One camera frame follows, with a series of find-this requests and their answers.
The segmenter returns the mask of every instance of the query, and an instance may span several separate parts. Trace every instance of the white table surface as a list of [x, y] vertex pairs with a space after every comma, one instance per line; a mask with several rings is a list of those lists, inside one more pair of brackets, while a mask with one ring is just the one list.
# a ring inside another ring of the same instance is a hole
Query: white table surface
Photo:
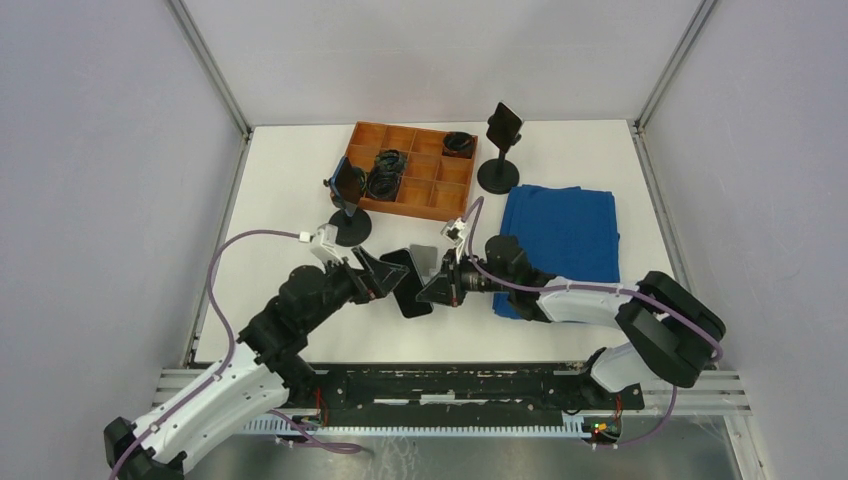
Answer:
[[[415, 126], [478, 135], [476, 166], [497, 156], [483, 122]], [[326, 223], [334, 208], [322, 180], [332, 174], [352, 132], [353, 125], [258, 127], [227, 238], [257, 228], [314, 231]], [[581, 186], [615, 195], [623, 281], [638, 280], [648, 270], [671, 273], [625, 121], [526, 122], [521, 133], [522, 140], [507, 155], [518, 165], [521, 183]], [[476, 234], [478, 252], [498, 233], [507, 198], [484, 192], [475, 180], [469, 204], [481, 194], [486, 200]], [[373, 231], [362, 246], [375, 257], [417, 243], [437, 246], [441, 258], [450, 246], [439, 235], [442, 222], [369, 215]], [[289, 272], [303, 264], [320, 262], [296, 240], [254, 236], [230, 247], [218, 268], [215, 294], [233, 329], [244, 328]], [[492, 294], [470, 293], [460, 308], [436, 305], [433, 314], [416, 319], [402, 317], [393, 298], [347, 305], [310, 334], [302, 356], [310, 362], [566, 361], [585, 360], [596, 349], [623, 341], [620, 331], [604, 327], [501, 318], [492, 312]], [[226, 345], [210, 308], [195, 360], [216, 360]]]

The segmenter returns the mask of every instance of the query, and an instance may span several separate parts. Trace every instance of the black phone stand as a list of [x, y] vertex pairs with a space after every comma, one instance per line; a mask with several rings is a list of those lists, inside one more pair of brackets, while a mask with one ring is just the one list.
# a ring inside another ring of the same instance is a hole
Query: black phone stand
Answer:
[[327, 223], [339, 229], [336, 245], [342, 247], [355, 247], [371, 235], [371, 217], [361, 208], [354, 210], [352, 217], [348, 216], [344, 209], [340, 209]]
[[518, 131], [524, 122], [501, 102], [487, 123], [489, 129], [486, 131], [486, 137], [498, 147], [500, 153], [498, 158], [480, 165], [477, 170], [477, 183], [489, 193], [503, 195], [517, 186], [520, 179], [518, 167], [506, 159], [506, 152], [521, 140]]
[[509, 193], [512, 187], [518, 185], [519, 178], [518, 167], [506, 159], [506, 152], [503, 150], [498, 154], [498, 158], [483, 162], [477, 170], [477, 183], [483, 190], [495, 195]]

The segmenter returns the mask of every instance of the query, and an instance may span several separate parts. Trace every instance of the round black base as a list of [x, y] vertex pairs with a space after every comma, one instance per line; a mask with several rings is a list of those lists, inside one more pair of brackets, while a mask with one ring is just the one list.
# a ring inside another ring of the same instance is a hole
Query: round black base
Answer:
[[361, 208], [357, 208], [352, 217], [348, 217], [343, 210], [339, 210], [330, 217], [327, 223], [338, 227], [336, 245], [342, 247], [355, 247], [371, 235], [371, 217]]
[[509, 160], [504, 160], [503, 171], [500, 175], [497, 174], [497, 170], [497, 158], [483, 163], [480, 165], [480, 170], [477, 170], [477, 183], [483, 187], [483, 190], [495, 195], [509, 193], [512, 187], [518, 185], [518, 167]]

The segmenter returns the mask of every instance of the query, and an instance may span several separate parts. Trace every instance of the orange sorting tray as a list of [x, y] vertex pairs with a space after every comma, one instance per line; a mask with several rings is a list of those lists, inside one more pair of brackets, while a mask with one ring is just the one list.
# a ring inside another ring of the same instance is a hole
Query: orange sorting tray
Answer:
[[465, 213], [477, 159], [477, 136], [472, 135], [471, 158], [458, 158], [442, 155], [442, 140], [447, 134], [438, 130], [357, 122], [345, 152], [353, 166], [368, 173], [377, 155], [389, 149], [406, 154], [409, 161], [394, 202], [363, 196], [359, 207], [440, 221]]

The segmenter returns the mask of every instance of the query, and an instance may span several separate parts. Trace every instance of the black robot arm segment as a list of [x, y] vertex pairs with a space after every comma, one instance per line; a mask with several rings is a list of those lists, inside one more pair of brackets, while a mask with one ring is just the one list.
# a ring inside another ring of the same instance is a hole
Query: black robot arm segment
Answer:
[[375, 259], [361, 247], [352, 251], [361, 270], [346, 260], [330, 263], [326, 272], [311, 265], [294, 269], [279, 295], [239, 333], [238, 341], [256, 352], [256, 363], [282, 377], [294, 397], [311, 394], [314, 371], [298, 356], [306, 348], [307, 335], [348, 302], [384, 298], [409, 272], [403, 265]]
[[[514, 236], [497, 235], [486, 242], [486, 260], [477, 265], [495, 277], [526, 287], [543, 287], [556, 277], [530, 265], [527, 252]], [[442, 267], [418, 295], [420, 302], [433, 302], [457, 307], [468, 292], [505, 292], [516, 313], [526, 320], [550, 322], [537, 305], [538, 292], [525, 292], [505, 287], [481, 274], [468, 257], [457, 261], [455, 249], [442, 258]]]

